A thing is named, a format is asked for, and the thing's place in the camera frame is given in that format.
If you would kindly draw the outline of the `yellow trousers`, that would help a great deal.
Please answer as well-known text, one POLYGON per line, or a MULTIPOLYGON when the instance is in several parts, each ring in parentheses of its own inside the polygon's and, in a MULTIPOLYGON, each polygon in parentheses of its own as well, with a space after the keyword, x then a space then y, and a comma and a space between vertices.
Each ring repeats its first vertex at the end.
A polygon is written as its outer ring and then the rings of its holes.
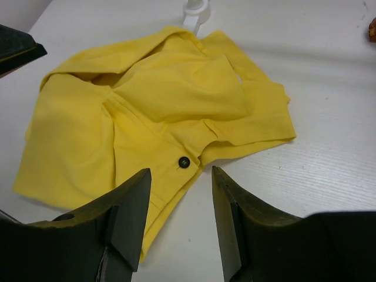
POLYGON ((296 137, 289 101, 220 31, 88 49, 43 78, 13 190, 75 209, 150 169, 145 258, 206 165, 296 137))

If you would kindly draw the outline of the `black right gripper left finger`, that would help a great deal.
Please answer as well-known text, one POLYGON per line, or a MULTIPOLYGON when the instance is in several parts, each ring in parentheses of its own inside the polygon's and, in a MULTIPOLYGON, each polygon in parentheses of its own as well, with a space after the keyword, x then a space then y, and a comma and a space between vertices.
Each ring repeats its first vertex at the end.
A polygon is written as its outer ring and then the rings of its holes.
POLYGON ((2 281, 130 281, 137 271, 151 172, 52 221, 1 217, 2 281))

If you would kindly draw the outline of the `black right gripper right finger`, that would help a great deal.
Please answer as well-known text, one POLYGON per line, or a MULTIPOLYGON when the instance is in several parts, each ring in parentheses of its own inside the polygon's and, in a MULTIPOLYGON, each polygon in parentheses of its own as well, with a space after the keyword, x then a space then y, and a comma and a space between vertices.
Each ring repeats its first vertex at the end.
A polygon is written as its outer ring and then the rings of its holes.
POLYGON ((374 281, 375 212, 297 217, 213 167, 212 194, 225 281, 374 281))

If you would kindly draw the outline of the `orange camouflage garment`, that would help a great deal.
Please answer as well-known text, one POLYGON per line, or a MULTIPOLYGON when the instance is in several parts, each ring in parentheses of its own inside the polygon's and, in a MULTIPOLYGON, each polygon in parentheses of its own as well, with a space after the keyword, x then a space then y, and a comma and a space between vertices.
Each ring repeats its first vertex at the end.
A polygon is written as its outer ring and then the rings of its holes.
POLYGON ((372 20, 368 27, 368 39, 372 43, 376 43, 376 18, 372 20))

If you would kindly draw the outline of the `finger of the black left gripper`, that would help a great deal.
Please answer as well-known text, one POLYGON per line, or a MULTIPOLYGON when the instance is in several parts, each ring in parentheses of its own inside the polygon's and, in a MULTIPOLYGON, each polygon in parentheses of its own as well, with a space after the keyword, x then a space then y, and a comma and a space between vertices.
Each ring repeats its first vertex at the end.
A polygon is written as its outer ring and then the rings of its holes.
POLYGON ((47 54, 30 34, 1 25, 1 77, 47 54))

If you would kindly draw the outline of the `white clothes rack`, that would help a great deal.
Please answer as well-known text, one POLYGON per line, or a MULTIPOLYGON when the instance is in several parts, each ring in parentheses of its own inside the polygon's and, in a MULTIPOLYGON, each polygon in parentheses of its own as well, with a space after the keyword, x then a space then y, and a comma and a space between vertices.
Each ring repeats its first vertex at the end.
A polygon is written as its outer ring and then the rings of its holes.
POLYGON ((212 10, 209 0, 188 0, 182 11, 181 27, 197 36, 200 27, 209 20, 212 10))

